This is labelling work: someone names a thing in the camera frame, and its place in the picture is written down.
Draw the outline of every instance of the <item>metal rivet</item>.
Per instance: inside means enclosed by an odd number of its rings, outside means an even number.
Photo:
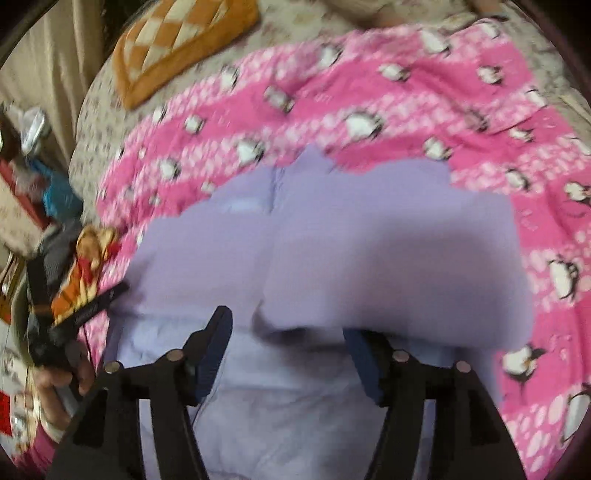
[[[108,374],[114,374],[115,372],[118,372],[120,368],[121,364],[119,362],[111,362],[109,364],[106,364],[105,372],[107,372]]]
[[[171,350],[166,354],[166,358],[170,362],[178,362],[179,360],[183,359],[184,352],[180,349]]]
[[[472,370],[470,364],[464,360],[460,360],[458,363],[456,363],[456,368],[463,374],[468,374]]]
[[[397,361],[399,364],[404,364],[404,363],[408,362],[410,355],[407,352],[405,352],[404,350],[396,350],[392,354],[392,358],[394,358],[394,360]]]

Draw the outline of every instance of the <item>red sleeve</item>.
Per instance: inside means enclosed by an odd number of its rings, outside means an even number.
[[[49,470],[57,444],[49,438],[41,423],[30,449],[15,460],[15,465],[26,480],[43,480]]]

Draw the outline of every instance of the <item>finger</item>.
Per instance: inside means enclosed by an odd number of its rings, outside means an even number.
[[[72,382],[72,374],[53,367],[44,367],[35,372],[35,385],[38,390],[53,390],[65,387]]]
[[[78,391],[80,392],[80,395],[86,395],[92,387],[92,384],[95,382],[95,370],[85,356],[80,359],[77,376],[80,384]]]
[[[56,389],[53,387],[37,388],[37,391],[39,393],[39,399],[41,400],[43,413],[47,421],[58,429],[65,430],[70,423],[70,416],[64,410],[61,400],[57,395]]]

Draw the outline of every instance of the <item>penguin print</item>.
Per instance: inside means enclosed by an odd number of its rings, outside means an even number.
[[[489,128],[489,121],[481,113],[470,109],[466,112],[466,125],[469,129],[477,133],[486,132]]]
[[[530,128],[529,130],[522,130],[521,128],[513,127],[509,130],[509,136],[515,140],[531,143],[535,140],[534,134],[532,133],[533,131],[533,128]]]
[[[164,181],[176,180],[181,174],[181,168],[176,160],[170,158],[160,161],[160,176]]]
[[[532,88],[525,93],[525,97],[539,108],[543,108],[548,105],[548,102],[544,96],[538,91],[537,88]]]
[[[166,116],[166,107],[159,106],[156,110],[154,110],[154,113],[152,114],[152,121],[155,124],[159,124],[162,120],[164,120],[165,116]]]
[[[436,137],[429,138],[423,145],[423,151],[427,158],[437,161],[447,161],[453,155],[453,150]]]
[[[123,197],[125,198],[125,200],[133,200],[134,199],[134,188],[129,185],[125,191],[123,192]]]
[[[410,78],[410,70],[395,63],[384,63],[379,66],[378,71],[392,82],[406,82]]]
[[[160,204],[162,203],[162,200],[160,200],[160,197],[158,195],[152,195],[149,199],[148,199],[148,203],[156,208],[159,207]]]
[[[574,300],[580,277],[578,266],[572,262],[565,262],[562,257],[558,256],[555,260],[548,262],[548,267],[558,298],[560,300]]]
[[[216,191],[216,186],[210,181],[204,181],[201,185],[201,191],[207,195],[211,195]]]
[[[478,22],[478,26],[491,40],[501,36],[501,29],[494,22],[483,20]]]
[[[265,155],[265,144],[252,138],[243,138],[236,145],[238,161],[241,167],[260,162]]]
[[[421,30],[421,39],[425,51],[431,55],[443,53],[448,56],[452,52],[452,46],[449,40],[436,30],[423,28]]]
[[[583,143],[579,137],[569,137],[569,140],[585,157],[591,156],[591,148]]]
[[[185,120],[185,131],[188,134],[197,135],[201,130],[203,130],[203,126],[205,125],[205,120],[197,115],[192,115]]]
[[[354,141],[374,139],[384,129],[385,122],[379,115],[359,111],[350,114],[346,120],[347,132]]]
[[[588,393],[589,385],[583,385],[583,388],[585,388],[584,391],[569,398],[562,431],[562,444],[568,442],[577,433],[591,404],[591,396]]]
[[[293,98],[287,95],[284,91],[273,86],[268,86],[265,90],[265,100],[271,104],[272,107],[281,110],[285,114],[291,112],[296,104]]]
[[[320,46],[320,60],[318,66],[322,70],[332,67],[343,54],[343,46],[333,43],[323,43]]]
[[[570,200],[591,207],[591,186],[569,181],[564,185],[564,192]]]
[[[234,65],[224,65],[220,72],[221,88],[224,92],[231,92],[236,88],[238,78],[240,77],[240,70]]]
[[[509,185],[517,190],[523,190],[525,192],[530,191],[531,182],[516,168],[509,168],[505,172],[505,178]]]
[[[501,67],[491,67],[488,65],[478,67],[478,77],[484,83],[489,85],[500,85],[503,83],[503,69]]]
[[[512,380],[519,383],[522,395],[526,383],[531,379],[535,370],[538,368],[538,358],[545,354],[546,350],[543,348],[534,348],[531,343],[528,343],[521,350],[503,355],[503,372]]]

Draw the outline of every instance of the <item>orange pillow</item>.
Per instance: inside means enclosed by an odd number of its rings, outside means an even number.
[[[160,0],[121,36],[113,52],[124,107],[142,104],[258,19],[256,0]]]

